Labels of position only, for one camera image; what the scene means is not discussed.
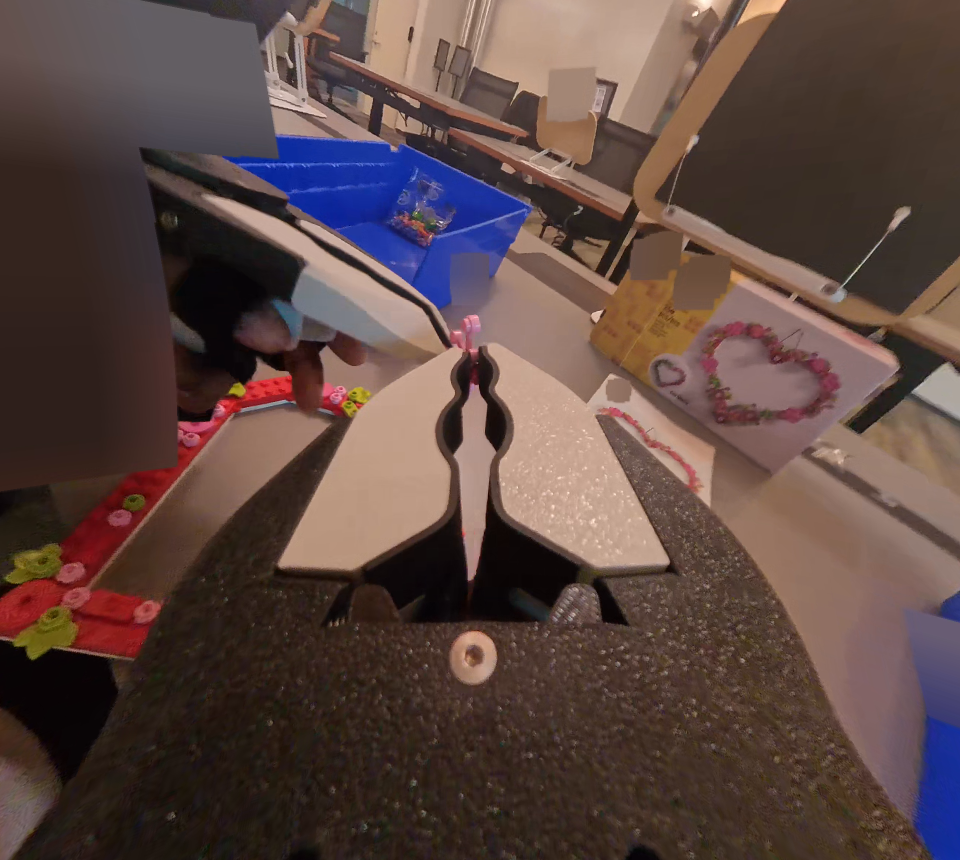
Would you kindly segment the blue plastic bin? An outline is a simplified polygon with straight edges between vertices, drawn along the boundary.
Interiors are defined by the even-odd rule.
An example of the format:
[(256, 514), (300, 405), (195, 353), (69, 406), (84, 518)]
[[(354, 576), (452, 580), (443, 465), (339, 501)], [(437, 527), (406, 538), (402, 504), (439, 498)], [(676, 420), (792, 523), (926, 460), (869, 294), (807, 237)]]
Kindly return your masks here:
[(959, 594), (933, 615), (907, 610), (925, 712), (916, 828), (934, 859), (959, 857)]
[[(410, 147), (331, 138), (280, 136), (277, 159), (231, 161), (286, 193), (293, 206), (335, 230), (411, 284), (437, 307), (470, 292), (483, 268), (461, 255), (485, 255), (493, 277), (531, 206)], [(411, 172), (430, 173), (457, 209), (450, 227), (423, 249), (384, 220)]]

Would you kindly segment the long wooden table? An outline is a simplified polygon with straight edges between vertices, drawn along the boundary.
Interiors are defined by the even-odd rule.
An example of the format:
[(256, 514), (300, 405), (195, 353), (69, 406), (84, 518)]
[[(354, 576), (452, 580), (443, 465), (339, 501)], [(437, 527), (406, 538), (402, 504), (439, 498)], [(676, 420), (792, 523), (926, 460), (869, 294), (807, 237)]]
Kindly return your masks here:
[(424, 90), (409, 83), (394, 80), (386, 74), (373, 71), (364, 62), (343, 56), (336, 51), (331, 51), (328, 59), (340, 69), (354, 74), (362, 82), (360, 91), (372, 100), (368, 124), (368, 130), (372, 134), (377, 134), (382, 126), (383, 108), (390, 107), (400, 111), (400, 102), (403, 100), (415, 101), (419, 111), (434, 111), (444, 127), (472, 124), (474, 127), (492, 132), (493, 136), (509, 136), (513, 139), (529, 136), (529, 132), (521, 126), (498, 120), (484, 111), (435, 90)]
[(531, 148), (506, 139), (477, 134), (461, 127), (452, 126), (448, 138), (467, 148), (510, 167), (515, 173), (533, 182), (557, 191), (579, 206), (607, 218), (605, 232), (599, 237), (606, 241), (595, 272), (612, 280), (618, 258), (626, 248), (640, 210), (630, 194), (578, 173), (567, 166), (549, 167)]

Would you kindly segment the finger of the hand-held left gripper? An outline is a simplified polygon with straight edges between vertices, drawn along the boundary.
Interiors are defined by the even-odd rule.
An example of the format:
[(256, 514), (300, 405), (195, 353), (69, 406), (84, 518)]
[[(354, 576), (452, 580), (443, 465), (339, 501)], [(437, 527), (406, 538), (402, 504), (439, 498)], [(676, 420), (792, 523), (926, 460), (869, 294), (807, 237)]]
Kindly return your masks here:
[(452, 348), (431, 301), (337, 231), (291, 208), (294, 229), (276, 239), (299, 249), (305, 266), (290, 298), (266, 292), (269, 298), (399, 359), (426, 362)]

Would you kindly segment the person's beige pants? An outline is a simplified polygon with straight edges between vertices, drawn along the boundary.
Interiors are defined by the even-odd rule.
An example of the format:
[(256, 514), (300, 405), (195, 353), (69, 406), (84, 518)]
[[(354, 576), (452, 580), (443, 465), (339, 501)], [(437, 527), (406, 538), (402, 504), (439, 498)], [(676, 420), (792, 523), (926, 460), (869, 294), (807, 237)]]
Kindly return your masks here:
[(13, 858), (56, 805), (62, 782), (40, 739), (1, 711), (1, 858)]

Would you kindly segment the white stand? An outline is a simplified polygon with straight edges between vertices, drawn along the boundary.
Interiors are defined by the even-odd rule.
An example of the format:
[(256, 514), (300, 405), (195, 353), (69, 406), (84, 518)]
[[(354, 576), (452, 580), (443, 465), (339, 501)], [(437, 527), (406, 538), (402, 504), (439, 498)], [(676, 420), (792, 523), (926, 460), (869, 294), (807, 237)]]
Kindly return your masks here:
[[(289, 35), (293, 45), (293, 85), (283, 80), (280, 74), (277, 44), (280, 33)], [(323, 111), (323, 108), (311, 104), (306, 75), (306, 41), (301, 30), (301, 24), (289, 11), (283, 14), (273, 30), (265, 36), (261, 44), (261, 52), (266, 62), (265, 79), (270, 107), (326, 120), (328, 115)]]

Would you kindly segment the pink flower stem piece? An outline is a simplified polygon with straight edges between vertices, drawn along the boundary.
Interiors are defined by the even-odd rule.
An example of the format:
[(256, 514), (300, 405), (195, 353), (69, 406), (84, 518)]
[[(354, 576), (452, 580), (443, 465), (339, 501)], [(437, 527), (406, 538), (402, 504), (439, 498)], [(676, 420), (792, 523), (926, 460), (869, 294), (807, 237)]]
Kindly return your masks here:
[(479, 315), (470, 314), (466, 316), (457, 330), (450, 332), (451, 343), (469, 355), (471, 362), (470, 386), (479, 386), (479, 348), (477, 341), (481, 332), (481, 320)]

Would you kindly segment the tan wooden chair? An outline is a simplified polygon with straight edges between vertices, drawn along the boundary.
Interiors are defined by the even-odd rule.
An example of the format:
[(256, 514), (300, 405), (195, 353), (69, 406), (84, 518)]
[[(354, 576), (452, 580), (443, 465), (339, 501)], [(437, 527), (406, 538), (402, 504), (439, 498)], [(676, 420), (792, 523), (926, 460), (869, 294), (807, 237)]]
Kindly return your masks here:
[(584, 166), (594, 157), (598, 116), (589, 110), (582, 119), (551, 121), (547, 118), (548, 98), (538, 100), (535, 142), (542, 151), (552, 151), (561, 161), (573, 166)]

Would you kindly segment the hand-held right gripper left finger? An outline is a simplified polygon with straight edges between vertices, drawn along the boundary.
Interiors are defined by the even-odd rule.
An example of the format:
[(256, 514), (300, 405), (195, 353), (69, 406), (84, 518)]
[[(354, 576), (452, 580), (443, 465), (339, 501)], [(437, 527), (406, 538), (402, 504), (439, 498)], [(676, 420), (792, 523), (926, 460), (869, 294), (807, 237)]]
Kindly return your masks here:
[(277, 562), (283, 574), (413, 579), (466, 573), (461, 478), (467, 354), (457, 346), (379, 390), (351, 419)]

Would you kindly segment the heart picture instruction booklet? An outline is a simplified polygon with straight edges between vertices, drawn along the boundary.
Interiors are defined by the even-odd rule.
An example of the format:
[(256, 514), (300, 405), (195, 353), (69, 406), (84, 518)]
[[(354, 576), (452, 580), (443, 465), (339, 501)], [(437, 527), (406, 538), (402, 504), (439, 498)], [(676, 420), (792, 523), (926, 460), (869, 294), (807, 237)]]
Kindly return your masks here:
[(712, 503), (714, 446), (673, 422), (627, 379), (610, 374), (587, 400), (595, 415), (616, 421), (707, 506)]

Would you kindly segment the red brick heart frame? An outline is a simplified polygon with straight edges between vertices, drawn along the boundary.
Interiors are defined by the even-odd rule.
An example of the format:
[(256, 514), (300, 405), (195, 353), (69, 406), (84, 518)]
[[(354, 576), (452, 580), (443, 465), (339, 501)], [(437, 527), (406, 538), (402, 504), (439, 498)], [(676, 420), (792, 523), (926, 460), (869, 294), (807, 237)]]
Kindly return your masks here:
[(174, 466), (128, 474), (61, 542), (16, 553), (4, 578), (2, 642), (28, 662), (57, 652), (133, 661), (163, 609), (100, 578), (230, 422), (294, 405), (289, 376), (235, 384), (209, 419), (177, 423)]

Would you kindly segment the person's left hand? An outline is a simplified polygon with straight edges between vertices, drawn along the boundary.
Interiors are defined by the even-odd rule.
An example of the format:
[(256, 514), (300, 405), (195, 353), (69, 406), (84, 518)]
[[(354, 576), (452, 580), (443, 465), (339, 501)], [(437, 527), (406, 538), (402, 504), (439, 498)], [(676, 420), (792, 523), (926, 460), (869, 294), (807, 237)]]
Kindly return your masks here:
[(209, 421), (235, 383), (253, 378), (259, 362), (289, 374), (295, 404), (311, 414), (323, 401), (324, 350), (351, 367), (367, 360), (361, 341), (323, 324), (292, 332), (260, 285), (218, 260), (164, 252), (161, 262), (181, 422)]

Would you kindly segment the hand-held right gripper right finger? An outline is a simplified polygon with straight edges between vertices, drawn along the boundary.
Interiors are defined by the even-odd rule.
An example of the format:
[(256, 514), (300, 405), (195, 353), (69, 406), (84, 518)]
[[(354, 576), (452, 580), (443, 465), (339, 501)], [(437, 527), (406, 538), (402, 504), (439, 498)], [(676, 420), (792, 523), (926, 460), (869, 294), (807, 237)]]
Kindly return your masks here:
[(596, 576), (666, 572), (666, 549), (587, 402), (500, 343), (481, 348), (478, 376), (506, 525)]

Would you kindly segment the heart picture set box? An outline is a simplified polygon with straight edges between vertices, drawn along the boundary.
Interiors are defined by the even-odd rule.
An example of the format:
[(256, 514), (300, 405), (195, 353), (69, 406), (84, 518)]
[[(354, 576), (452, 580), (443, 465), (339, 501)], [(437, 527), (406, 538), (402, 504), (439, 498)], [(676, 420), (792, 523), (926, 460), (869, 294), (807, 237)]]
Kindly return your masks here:
[(736, 271), (702, 311), (675, 305), (675, 278), (625, 275), (590, 341), (764, 470), (785, 467), (899, 371), (886, 347)]

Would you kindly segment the black office chair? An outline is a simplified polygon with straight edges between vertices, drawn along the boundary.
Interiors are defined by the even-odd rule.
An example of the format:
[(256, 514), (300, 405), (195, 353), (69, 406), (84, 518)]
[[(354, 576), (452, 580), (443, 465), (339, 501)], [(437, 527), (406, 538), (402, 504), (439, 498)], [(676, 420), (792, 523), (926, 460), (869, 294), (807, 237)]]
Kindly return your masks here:
[(516, 81), (473, 67), (462, 87), (459, 103), (502, 121), (518, 89)]
[(656, 142), (654, 135), (605, 118), (598, 123), (586, 173), (611, 189), (631, 194), (636, 176)]

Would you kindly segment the grey desk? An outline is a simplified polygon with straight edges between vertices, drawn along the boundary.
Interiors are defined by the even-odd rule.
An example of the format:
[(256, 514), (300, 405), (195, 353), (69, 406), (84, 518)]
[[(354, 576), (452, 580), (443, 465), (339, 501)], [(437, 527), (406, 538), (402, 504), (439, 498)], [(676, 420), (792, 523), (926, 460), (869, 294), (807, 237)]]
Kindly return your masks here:
[[(451, 326), (477, 312), (498, 342), (587, 399), (616, 367), (591, 347), (581, 299), (613, 285), (518, 234), (478, 306), (449, 306)], [(98, 585), (159, 600), (268, 478), (330, 425), (275, 405), (225, 423), (159, 508), (114, 555)], [(927, 760), (922, 682), (909, 622), (958, 591), (958, 495), (844, 428), (828, 446), (845, 463), (797, 458), (768, 474), (710, 434), (711, 503), (771, 583), (834, 710), (872, 774), (918, 819)]]

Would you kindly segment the clear bag of colourful pieces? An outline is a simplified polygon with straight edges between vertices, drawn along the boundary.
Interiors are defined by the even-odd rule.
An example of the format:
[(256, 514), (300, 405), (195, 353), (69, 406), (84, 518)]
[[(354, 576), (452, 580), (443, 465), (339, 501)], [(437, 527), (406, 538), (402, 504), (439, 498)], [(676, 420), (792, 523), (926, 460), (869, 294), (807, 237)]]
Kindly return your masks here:
[(414, 168), (389, 213), (385, 226), (426, 250), (447, 231), (457, 209), (447, 188), (434, 175)]

